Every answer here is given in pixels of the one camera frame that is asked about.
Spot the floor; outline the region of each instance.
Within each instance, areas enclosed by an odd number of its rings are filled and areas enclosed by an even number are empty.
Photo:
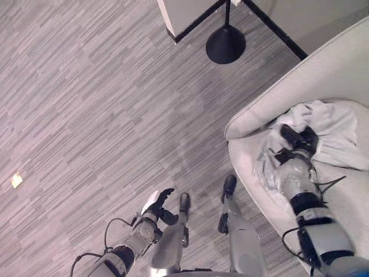
[[[168,187],[168,209],[181,192],[192,199],[182,268],[229,270],[216,230],[233,172],[223,129],[299,60],[242,4],[231,24],[246,52],[212,63],[205,43],[223,18],[224,7],[175,44],[154,0],[0,3],[1,276],[67,276],[78,254],[102,251],[111,218]],[[236,195],[270,276],[307,276],[242,186]],[[108,244],[128,232],[113,224]],[[149,256],[130,276],[146,275]]]

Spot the white armchair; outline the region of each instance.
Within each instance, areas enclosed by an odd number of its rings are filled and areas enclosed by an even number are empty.
[[[354,109],[360,148],[369,154],[369,17],[317,49],[238,112],[225,128],[235,171],[257,206],[279,235],[296,227],[295,217],[282,210],[254,175],[263,127],[290,107],[314,99],[340,102]],[[316,162],[320,182],[347,178],[326,193],[325,200],[351,235],[357,254],[369,258],[369,173]],[[287,244],[298,250],[297,236]]]

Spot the white cloth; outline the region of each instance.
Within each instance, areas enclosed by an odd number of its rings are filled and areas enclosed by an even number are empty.
[[[289,204],[279,194],[274,181],[275,170],[279,166],[274,153],[282,148],[291,149],[280,135],[283,124],[298,133],[309,126],[318,135],[319,141],[317,151],[312,157],[313,162],[317,160],[333,166],[369,170],[369,157],[364,156],[357,147],[357,119],[351,108],[319,100],[298,104],[279,116],[268,128],[269,134],[260,143],[259,157],[254,168],[269,195],[285,211],[289,210]],[[311,179],[317,181],[313,170]]]

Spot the wall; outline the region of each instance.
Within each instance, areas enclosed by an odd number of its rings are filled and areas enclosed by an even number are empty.
[[[368,16],[369,0],[253,0],[302,50],[312,53]]]
[[[178,36],[217,0],[157,0],[167,29]]]

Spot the black cable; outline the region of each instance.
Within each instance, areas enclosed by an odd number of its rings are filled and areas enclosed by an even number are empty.
[[[342,177],[340,177],[338,179],[335,179],[335,180],[330,181],[330,182],[327,182],[327,183],[313,183],[315,185],[316,189],[320,193],[320,199],[321,199],[321,201],[324,201],[323,200],[324,193],[326,193],[327,190],[329,190],[332,186],[334,186],[336,183],[340,182],[344,178],[346,178],[346,176],[342,176]],[[325,185],[329,185],[329,186],[327,186],[326,188],[324,188],[324,190],[321,190],[319,186],[325,186]]]
[[[284,237],[285,237],[287,234],[289,234],[290,232],[293,232],[293,231],[297,231],[298,229],[299,229],[299,228],[298,228],[298,227],[296,227],[296,228],[292,228],[292,229],[289,229],[289,230],[287,230],[286,232],[284,232],[284,233],[283,233],[283,235],[282,235],[282,243],[283,243],[284,247],[287,249],[287,251],[288,251],[289,253],[291,253],[292,255],[294,255],[295,257],[297,257],[299,260],[301,260],[301,261],[305,262],[305,260],[304,260],[302,257],[300,257],[298,253],[295,253],[294,251],[292,251],[292,250],[291,250],[291,248],[289,248],[289,247],[287,246],[286,242],[284,241]]]
[[[93,256],[93,257],[98,257],[98,258],[101,258],[102,255],[99,255],[99,254],[95,254],[95,253],[83,253],[82,255],[79,255],[75,260],[74,260],[74,263],[72,264],[71,266],[71,269],[70,269],[70,274],[69,274],[69,277],[72,277],[73,276],[73,271],[74,271],[74,267],[76,266],[76,264],[85,256]]]
[[[338,178],[334,181],[331,182],[331,184],[329,186],[327,186],[323,191],[322,194],[324,194],[327,190],[329,190],[332,186],[334,186],[336,183],[340,182],[341,180],[343,180],[344,178],[346,178],[346,176],[342,176],[341,178]]]
[[[109,221],[108,225],[106,226],[106,229],[105,229],[105,234],[104,234],[104,253],[107,253],[110,249],[113,249],[113,247],[108,247],[107,246],[107,243],[106,243],[106,236],[107,236],[107,233],[108,233],[108,229],[109,229],[109,226],[110,224],[113,222],[113,221],[121,221],[125,224],[127,224],[128,226],[133,226],[133,224],[136,222],[136,219],[137,218],[133,218],[132,222],[131,223],[128,223],[126,222],[124,219],[121,219],[121,218],[113,218],[111,221]]]
[[[299,257],[301,257],[302,251],[298,251],[296,254],[297,254]]]

